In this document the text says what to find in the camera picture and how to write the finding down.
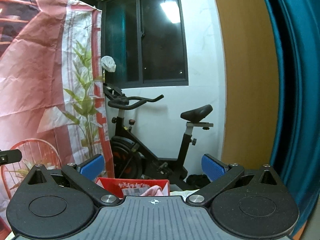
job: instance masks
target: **black mechanical base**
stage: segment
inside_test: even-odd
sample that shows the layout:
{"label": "black mechanical base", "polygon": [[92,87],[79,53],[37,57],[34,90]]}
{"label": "black mechanical base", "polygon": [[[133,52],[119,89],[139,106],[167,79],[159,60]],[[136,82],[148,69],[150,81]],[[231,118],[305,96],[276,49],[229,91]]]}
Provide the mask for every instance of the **black mechanical base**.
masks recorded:
{"label": "black mechanical base", "polygon": [[272,167],[253,175],[239,165],[184,202],[178,196],[120,200],[74,167],[50,171],[36,164],[7,208],[18,240],[288,240],[298,216]]}

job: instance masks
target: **ribbed black surface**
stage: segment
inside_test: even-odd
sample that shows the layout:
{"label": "ribbed black surface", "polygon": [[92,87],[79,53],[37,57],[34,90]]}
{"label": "ribbed black surface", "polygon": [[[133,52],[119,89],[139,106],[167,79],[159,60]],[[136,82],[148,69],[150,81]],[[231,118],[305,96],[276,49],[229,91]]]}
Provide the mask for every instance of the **ribbed black surface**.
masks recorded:
{"label": "ribbed black surface", "polygon": [[66,239],[238,240],[239,238],[217,227],[204,208],[188,206],[180,197],[172,196],[127,197],[119,206],[102,208],[91,225]]}

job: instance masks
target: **adjustment knob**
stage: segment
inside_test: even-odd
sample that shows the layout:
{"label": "adjustment knob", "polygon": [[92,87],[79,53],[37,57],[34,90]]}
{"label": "adjustment knob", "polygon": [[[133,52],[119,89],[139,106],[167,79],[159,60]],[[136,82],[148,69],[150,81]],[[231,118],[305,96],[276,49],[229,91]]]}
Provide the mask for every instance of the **adjustment knob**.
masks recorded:
{"label": "adjustment knob", "polygon": [[134,125],[136,123],[136,120],[130,119],[129,120],[129,125]]}

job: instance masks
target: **window frame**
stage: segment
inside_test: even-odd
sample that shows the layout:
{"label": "window frame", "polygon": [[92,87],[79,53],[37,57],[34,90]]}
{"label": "window frame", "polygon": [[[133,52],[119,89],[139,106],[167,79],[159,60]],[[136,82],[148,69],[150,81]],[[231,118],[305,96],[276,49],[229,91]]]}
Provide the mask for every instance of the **window frame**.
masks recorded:
{"label": "window frame", "polygon": [[[101,56],[105,56],[106,53],[106,36],[105,27],[106,27],[106,15],[107,3],[113,0],[103,0],[101,3],[102,9],[102,22],[101,22]],[[183,48],[183,58],[184,58],[184,70],[185,78],[184,79],[167,79],[167,80],[143,80],[143,66],[142,66],[142,12],[141,12],[141,0],[136,0],[137,6],[137,45],[138,45],[138,64],[139,64],[139,81],[131,82],[113,82],[112,73],[106,73],[107,82],[113,83],[120,87],[121,89],[126,88],[142,88],[142,87],[161,87],[161,86],[188,86],[189,85],[189,76],[188,76],[188,59],[187,59],[187,46],[186,46],[186,37],[184,29],[184,20],[182,13],[181,0],[178,0],[179,12],[180,12],[180,24],[181,24],[181,34],[182,34],[182,48]]]}

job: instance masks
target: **pink cloth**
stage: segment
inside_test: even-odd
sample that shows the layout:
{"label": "pink cloth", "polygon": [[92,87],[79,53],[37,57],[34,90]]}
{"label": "pink cloth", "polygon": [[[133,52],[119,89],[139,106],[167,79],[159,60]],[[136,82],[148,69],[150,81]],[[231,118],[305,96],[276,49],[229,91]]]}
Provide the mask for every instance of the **pink cloth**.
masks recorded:
{"label": "pink cloth", "polygon": [[144,196],[144,197],[163,196],[162,188],[159,186],[152,186],[151,188],[148,188],[147,191],[141,194],[140,196]]}

